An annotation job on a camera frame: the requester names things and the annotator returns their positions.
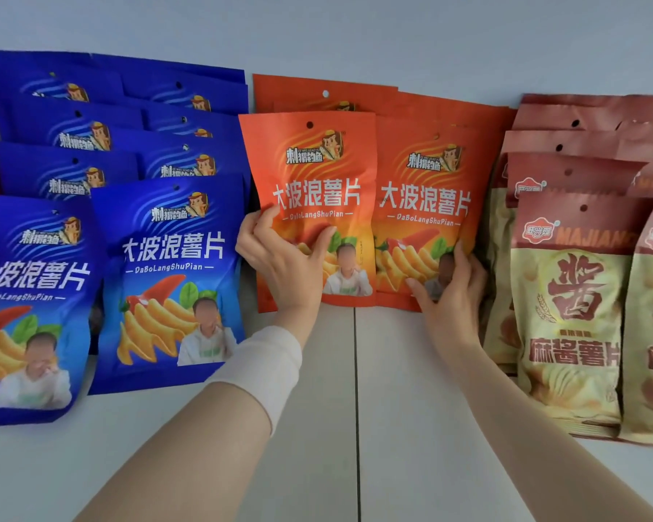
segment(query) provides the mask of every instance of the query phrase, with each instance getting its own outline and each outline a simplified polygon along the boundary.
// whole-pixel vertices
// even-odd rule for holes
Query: finger
[[[254,236],[254,227],[261,215],[260,211],[251,212],[244,217],[239,234],[237,235],[237,245],[235,251],[238,252],[249,264],[256,269],[257,263],[265,260],[268,252],[265,247]]]
[[[310,255],[310,260],[317,260],[320,264],[324,261],[324,257],[327,255],[329,250],[329,242],[331,242],[331,236],[336,232],[336,227],[327,227],[322,230],[319,236],[317,236],[317,241],[315,242],[315,248]]]
[[[457,240],[455,245],[455,270],[453,271],[453,279],[450,281],[449,287],[466,291],[469,287],[470,277],[471,264],[469,258],[464,253],[464,246],[461,240]]]
[[[411,293],[414,294],[416,302],[418,302],[418,305],[420,306],[420,310],[423,313],[428,313],[435,306],[435,303],[428,296],[426,288],[418,280],[413,278],[407,278],[405,282],[411,289]]]
[[[471,254],[469,256],[471,264],[471,278],[469,280],[469,298],[474,303],[480,303],[486,289],[488,273],[484,266],[479,262],[479,258]]]
[[[259,216],[253,230],[254,236],[256,236],[261,244],[271,253],[294,247],[281,238],[279,234],[271,228],[274,218],[278,216],[279,211],[280,207],[278,205],[273,205],[266,209],[261,216]]]

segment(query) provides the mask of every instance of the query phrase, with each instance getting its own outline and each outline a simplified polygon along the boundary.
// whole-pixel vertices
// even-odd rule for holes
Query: white hoodie
[[[232,328],[217,326],[213,335],[206,337],[200,326],[184,337],[179,346],[177,366],[222,363],[230,358],[237,346]]]
[[[32,381],[22,368],[0,381],[0,409],[63,409],[71,400],[67,370],[46,372]]]
[[[322,291],[325,295],[351,295],[353,297],[369,297],[373,294],[373,288],[367,280],[367,273],[360,271],[345,278],[341,274],[341,268],[331,275],[324,285]]]

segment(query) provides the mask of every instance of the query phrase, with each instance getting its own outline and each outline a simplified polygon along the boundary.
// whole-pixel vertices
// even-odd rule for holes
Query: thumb
[[[428,296],[428,291],[426,291],[423,284],[414,278],[407,278],[405,282],[407,283],[407,286],[409,286],[409,289],[411,289],[411,293],[414,294],[414,298],[416,299],[416,302],[418,302],[420,310],[427,313],[428,310],[435,305]]]
[[[455,286],[455,289],[461,289],[463,292],[466,292],[470,277],[471,264],[469,258],[464,253],[464,246],[461,240],[457,240],[455,245],[455,270],[453,272],[453,279],[450,281],[450,286]]]
[[[329,249],[331,236],[333,236],[334,232],[336,232],[336,227],[333,226],[322,230],[315,242],[315,248],[312,250],[311,260],[317,260],[320,264],[324,261],[324,257],[327,255],[327,250]]]

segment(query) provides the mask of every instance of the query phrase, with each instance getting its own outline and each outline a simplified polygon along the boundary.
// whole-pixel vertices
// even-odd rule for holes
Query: blue chip bag
[[[139,109],[15,95],[0,101],[0,138],[26,145],[111,150],[110,127],[143,128]]]
[[[155,69],[121,71],[121,78],[126,95],[136,99],[230,115],[249,112],[249,94],[244,83]]]
[[[175,136],[170,133],[110,128],[115,150],[138,155],[141,179],[239,174],[244,205],[249,200],[251,171],[244,145],[216,138]]]
[[[0,99],[23,93],[81,102],[119,104],[121,75],[68,62],[67,56],[28,51],[0,51]]]
[[[150,60],[148,58],[132,58],[116,55],[92,54],[94,65],[104,69],[113,69],[115,71],[135,71],[142,69],[184,71],[195,75],[209,76],[227,80],[229,82],[239,82],[244,84],[244,69],[233,69],[231,67],[202,66],[199,64],[187,64],[185,62],[172,62],[171,60]]]
[[[90,394],[204,381],[244,340],[235,275],[240,197],[236,175],[94,191],[109,261]]]
[[[181,136],[212,137],[220,142],[241,145],[244,148],[242,128],[236,115],[207,113],[190,108],[182,110],[174,105],[135,100],[148,103],[140,105],[147,130],[176,133]]]
[[[0,195],[0,424],[54,421],[74,402],[105,261],[87,198]]]
[[[90,196],[91,189],[138,180],[129,152],[18,145],[0,141],[3,194],[45,200]]]

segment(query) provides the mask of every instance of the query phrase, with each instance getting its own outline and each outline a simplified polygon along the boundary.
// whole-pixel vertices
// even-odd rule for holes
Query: white wristband
[[[268,326],[238,344],[208,382],[229,383],[251,394],[269,415],[273,436],[301,366],[302,348],[293,334]]]

